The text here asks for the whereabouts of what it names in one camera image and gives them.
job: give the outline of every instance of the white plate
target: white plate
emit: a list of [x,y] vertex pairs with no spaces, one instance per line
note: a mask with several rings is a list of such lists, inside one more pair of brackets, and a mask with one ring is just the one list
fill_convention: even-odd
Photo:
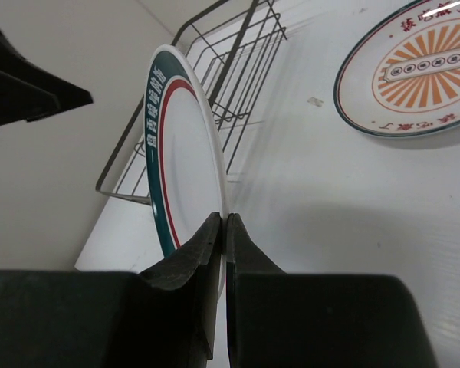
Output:
[[211,212],[228,215],[221,143],[197,76],[173,46],[157,48],[145,93],[146,167],[165,256]]
[[[460,125],[460,4],[442,10],[455,2],[441,3],[401,8],[350,52],[334,86],[349,125],[387,137]],[[438,12],[427,14],[432,10]]]

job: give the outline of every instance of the metal wire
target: metal wire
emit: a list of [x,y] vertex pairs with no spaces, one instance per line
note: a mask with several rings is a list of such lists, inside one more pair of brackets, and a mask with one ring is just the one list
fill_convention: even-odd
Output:
[[[276,13],[272,8],[274,0],[252,0],[251,6],[247,11],[238,13],[209,30],[201,31],[198,25],[199,21],[204,21],[205,17],[211,16],[213,12],[228,1],[220,0],[187,21],[179,29],[172,42],[172,45],[178,44],[180,38],[186,34],[185,32],[189,28],[197,34],[197,37],[189,45],[186,57],[191,56],[192,60],[195,60],[192,67],[201,71],[199,73],[199,75],[202,75],[201,85],[209,98],[217,130],[219,132],[223,130],[226,134],[223,150],[225,152],[231,150],[231,152],[225,154],[225,157],[229,157],[226,163],[227,173],[235,160],[235,155],[242,142],[242,137],[245,135],[246,127],[260,123],[250,122],[251,113],[268,76],[274,57],[278,52],[279,45],[283,39],[286,39],[285,28],[279,22],[280,14]],[[256,9],[262,6],[268,8],[265,16],[261,19],[254,19]],[[213,35],[216,31],[234,24],[239,19],[241,19],[241,25],[237,31],[215,39]],[[201,51],[196,51],[195,46],[201,42],[204,47],[201,48]],[[211,60],[205,56],[208,51],[213,55]],[[123,135],[100,174],[96,190],[114,198],[151,205],[150,194],[147,196],[135,195],[136,192],[140,191],[140,184],[143,182],[143,178],[146,180],[143,139],[135,144],[130,161],[127,163],[115,189],[110,192],[102,188],[142,109],[143,98],[138,103]],[[231,147],[229,142],[235,132],[235,128],[240,129],[240,133],[236,136],[236,144]],[[131,184],[129,193],[122,193],[122,188],[126,187],[128,176],[136,178],[136,183],[134,186]]]

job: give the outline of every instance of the ceramic plate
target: ceramic plate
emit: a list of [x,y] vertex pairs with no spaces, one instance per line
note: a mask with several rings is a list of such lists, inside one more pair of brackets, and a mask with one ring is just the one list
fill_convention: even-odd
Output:
[[349,125],[375,136],[460,125],[460,2],[413,2],[379,23],[344,61],[334,102]]
[[168,256],[211,212],[226,219],[222,148],[198,78],[172,46],[159,47],[152,57],[144,107],[153,216]]

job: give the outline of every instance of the wire dish rack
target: wire dish rack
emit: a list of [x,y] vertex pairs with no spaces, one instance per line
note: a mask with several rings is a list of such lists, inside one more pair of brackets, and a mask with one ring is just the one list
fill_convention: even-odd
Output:
[[[273,9],[274,0],[251,0],[250,7],[228,18],[229,2],[220,0],[188,20],[172,42],[185,53],[206,93],[222,141],[227,174],[231,173],[247,128],[260,123],[251,121],[251,115],[279,46],[286,39],[280,14]],[[142,108],[143,97],[95,189],[106,196],[151,205],[143,137],[134,148],[127,147],[127,142],[134,140],[130,136],[142,136]],[[129,154],[114,189],[105,189],[107,178],[119,172],[113,168],[126,162]]]

